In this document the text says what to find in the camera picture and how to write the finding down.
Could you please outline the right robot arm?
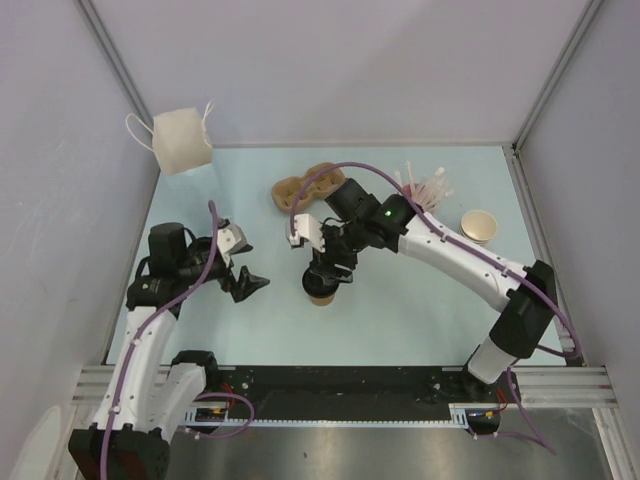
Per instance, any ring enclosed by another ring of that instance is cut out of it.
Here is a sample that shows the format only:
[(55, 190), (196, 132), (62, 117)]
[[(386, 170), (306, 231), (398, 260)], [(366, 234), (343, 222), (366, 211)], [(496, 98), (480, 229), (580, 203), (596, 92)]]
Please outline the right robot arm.
[(461, 376), (463, 393), (473, 401), (493, 394), (500, 375), (516, 361), (532, 356), (551, 323), (557, 302), (550, 265), (509, 262), (419, 215), (401, 194), (384, 202), (348, 179), (327, 199), (338, 225), (316, 224), (321, 240), (302, 276), (305, 293), (315, 301), (332, 298), (353, 280), (358, 254), (368, 247), (387, 249), (422, 261), (483, 298), (499, 317), (472, 353)]

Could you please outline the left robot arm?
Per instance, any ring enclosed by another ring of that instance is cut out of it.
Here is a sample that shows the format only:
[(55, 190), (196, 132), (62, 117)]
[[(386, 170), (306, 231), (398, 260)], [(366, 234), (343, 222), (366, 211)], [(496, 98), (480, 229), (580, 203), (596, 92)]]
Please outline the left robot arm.
[(191, 404), (219, 399), (227, 415), (242, 396), (221, 377), (210, 351), (184, 350), (154, 387), (162, 355), (189, 295), (206, 282), (241, 302), (268, 285), (247, 268), (233, 273), (232, 257), (251, 250), (241, 228), (216, 220), (210, 236), (181, 223), (151, 228), (148, 254), (126, 294), (123, 345), (103, 399), (86, 428), (72, 431), (68, 451), (86, 479), (163, 479), (170, 443)]

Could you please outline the single brown paper cup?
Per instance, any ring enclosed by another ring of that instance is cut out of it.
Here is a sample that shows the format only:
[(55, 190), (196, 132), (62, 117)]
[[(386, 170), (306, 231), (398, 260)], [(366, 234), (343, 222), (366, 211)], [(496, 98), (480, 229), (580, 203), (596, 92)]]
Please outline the single brown paper cup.
[(333, 302), (334, 298), (335, 298), (335, 294), (330, 294), (327, 296), (309, 295), (309, 300), (311, 301), (311, 303), (315, 306), (320, 306), (320, 307), (330, 305)]

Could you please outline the light blue paper bag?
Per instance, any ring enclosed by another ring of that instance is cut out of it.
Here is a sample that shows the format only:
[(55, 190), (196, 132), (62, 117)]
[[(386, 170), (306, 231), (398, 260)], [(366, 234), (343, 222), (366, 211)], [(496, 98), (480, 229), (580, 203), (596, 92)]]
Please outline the light blue paper bag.
[(144, 142), (136, 134), (131, 136), (150, 151), (161, 171), (159, 202), (165, 211), (174, 211), (195, 224), (209, 217), (209, 202), (215, 203), (219, 217), (233, 213), (228, 188), (223, 175), (213, 163), (213, 145), (207, 132), (207, 117), (214, 104), (208, 102), (204, 111), (195, 107), (167, 111), (153, 117), (148, 126), (136, 114), (125, 117), (128, 132), (130, 122), (136, 121), (150, 134)]

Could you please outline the single black cup lid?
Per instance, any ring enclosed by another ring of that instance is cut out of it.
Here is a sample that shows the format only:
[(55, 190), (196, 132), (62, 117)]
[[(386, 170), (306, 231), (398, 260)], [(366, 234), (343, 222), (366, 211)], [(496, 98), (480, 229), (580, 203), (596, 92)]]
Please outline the single black cup lid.
[(312, 298), (324, 299), (334, 295), (338, 288), (338, 284), (327, 285), (323, 278), (307, 269), (302, 276), (302, 287), (305, 293)]

